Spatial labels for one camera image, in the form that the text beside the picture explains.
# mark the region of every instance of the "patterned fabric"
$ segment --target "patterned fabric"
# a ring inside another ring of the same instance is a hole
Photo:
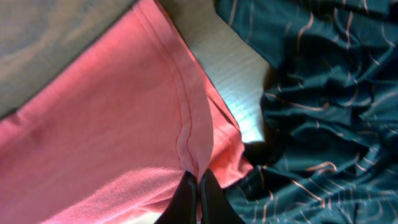
[[[220,0],[276,68],[276,162],[227,190],[248,223],[398,223],[398,24],[390,0]]]

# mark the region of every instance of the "dark green fabric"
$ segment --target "dark green fabric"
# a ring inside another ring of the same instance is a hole
[[[219,0],[276,68],[275,162],[227,189],[248,223],[398,223],[398,24],[390,0]]]

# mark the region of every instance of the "table surface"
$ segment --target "table surface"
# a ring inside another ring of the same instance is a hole
[[[126,12],[135,0],[3,0],[0,117],[21,107]],[[238,121],[262,141],[259,99],[268,63],[215,13],[212,0],[160,0]]]

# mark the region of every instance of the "red fabric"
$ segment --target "red fabric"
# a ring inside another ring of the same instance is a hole
[[[162,212],[185,170],[227,187],[252,167],[238,125],[161,7],[139,1],[0,123],[0,222]]]

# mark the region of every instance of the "garment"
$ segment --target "garment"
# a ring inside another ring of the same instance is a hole
[[[220,17],[275,68],[261,99],[275,159],[227,191],[246,222],[398,222],[391,4],[218,1]]]
[[[162,212],[185,170],[252,169],[239,127],[153,0],[0,123],[1,223],[119,223]]]

